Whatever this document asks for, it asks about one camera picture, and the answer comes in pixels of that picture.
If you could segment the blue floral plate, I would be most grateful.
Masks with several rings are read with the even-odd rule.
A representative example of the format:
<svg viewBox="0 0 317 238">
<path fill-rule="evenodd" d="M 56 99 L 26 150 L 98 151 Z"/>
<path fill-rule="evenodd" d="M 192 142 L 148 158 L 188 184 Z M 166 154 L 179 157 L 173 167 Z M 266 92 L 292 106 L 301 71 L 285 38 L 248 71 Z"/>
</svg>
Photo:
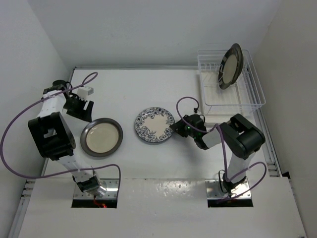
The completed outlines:
<svg viewBox="0 0 317 238">
<path fill-rule="evenodd" d="M 162 143 L 173 135 L 170 128 L 175 123 L 174 116 L 161 107 L 142 110 L 134 121 L 136 134 L 147 143 Z"/>
</svg>

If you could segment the grey rim plate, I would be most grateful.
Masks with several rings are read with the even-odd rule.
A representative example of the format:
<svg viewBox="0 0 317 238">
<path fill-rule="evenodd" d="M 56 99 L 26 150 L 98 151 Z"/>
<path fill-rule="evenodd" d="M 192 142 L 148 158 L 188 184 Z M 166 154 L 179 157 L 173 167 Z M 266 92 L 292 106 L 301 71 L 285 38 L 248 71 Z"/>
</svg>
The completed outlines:
<svg viewBox="0 0 317 238">
<path fill-rule="evenodd" d="M 236 72 L 233 76 L 233 79 L 231 81 L 231 85 L 233 85 L 238 77 L 240 76 L 240 74 L 242 73 L 242 70 L 243 70 L 243 66 L 244 66 L 244 56 L 243 56 L 243 52 L 242 52 L 242 49 L 240 47 L 240 45 L 238 43 L 235 43 L 231 46 L 232 49 L 236 49 L 237 50 L 237 53 L 238 53 L 238 58 L 237 58 L 237 69 L 236 69 Z"/>
<path fill-rule="evenodd" d="M 103 158 L 118 150 L 123 141 L 121 125 L 110 118 L 99 118 L 82 130 L 80 144 L 89 156 Z"/>
</svg>

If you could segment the dark patterned rim plate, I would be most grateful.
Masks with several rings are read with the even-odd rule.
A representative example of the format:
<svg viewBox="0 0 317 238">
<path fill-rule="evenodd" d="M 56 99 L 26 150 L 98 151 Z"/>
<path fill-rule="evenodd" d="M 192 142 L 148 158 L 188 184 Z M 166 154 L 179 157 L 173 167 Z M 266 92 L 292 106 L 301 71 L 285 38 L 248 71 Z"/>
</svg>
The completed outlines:
<svg viewBox="0 0 317 238">
<path fill-rule="evenodd" d="M 231 81 L 237 69 L 238 53 L 230 48 L 222 58 L 218 71 L 218 84 L 220 89 L 225 90 L 231 85 Z"/>
</svg>

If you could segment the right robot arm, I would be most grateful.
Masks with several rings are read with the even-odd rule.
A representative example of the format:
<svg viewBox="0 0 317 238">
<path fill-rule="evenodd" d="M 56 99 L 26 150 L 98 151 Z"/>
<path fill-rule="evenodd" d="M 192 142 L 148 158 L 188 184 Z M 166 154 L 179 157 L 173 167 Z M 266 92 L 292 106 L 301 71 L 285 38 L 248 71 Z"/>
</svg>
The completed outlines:
<svg viewBox="0 0 317 238">
<path fill-rule="evenodd" d="M 231 150 L 230 162 L 224 156 L 224 174 L 220 183 L 222 193 L 229 194 L 246 179 L 246 171 L 253 165 L 251 159 L 265 143 L 265 136 L 254 124 L 241 114 L 236 114 L 228 122 L 215 125 L 207 131 L 203 119 L 197 114 L 185 115 L 180 121 L 169 126 L 182 137 L 191 137 L 198 148 L 208 150 L 218 144 Z"/>
</svg>

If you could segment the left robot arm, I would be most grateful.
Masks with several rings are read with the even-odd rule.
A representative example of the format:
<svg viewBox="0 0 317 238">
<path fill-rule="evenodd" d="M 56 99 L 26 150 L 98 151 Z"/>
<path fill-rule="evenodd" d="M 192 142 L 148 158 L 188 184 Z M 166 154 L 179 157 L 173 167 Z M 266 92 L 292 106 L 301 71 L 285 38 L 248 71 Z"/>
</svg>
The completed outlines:
<svg viewBox="0 0 317 238">
<path fill-rule="evenodd" d="M 43 158 L 57 161 L 71 170 L 73 180 L 81 192 L 100 196 L 100 179 L 94 170 L 90 170 L 91 166 L 75 157 L 75 138 L 62 115 L 62 111 L 66 110 L 68 115 L 76 119 L 92 122 L 94 103 L 72 92 L 63 92 L 68 85 L 69 82 L 56 80 L 52 87 L 43 91 L 46 100 L 37 117 L 28 121 L 28 128 Z"/>
</svg>

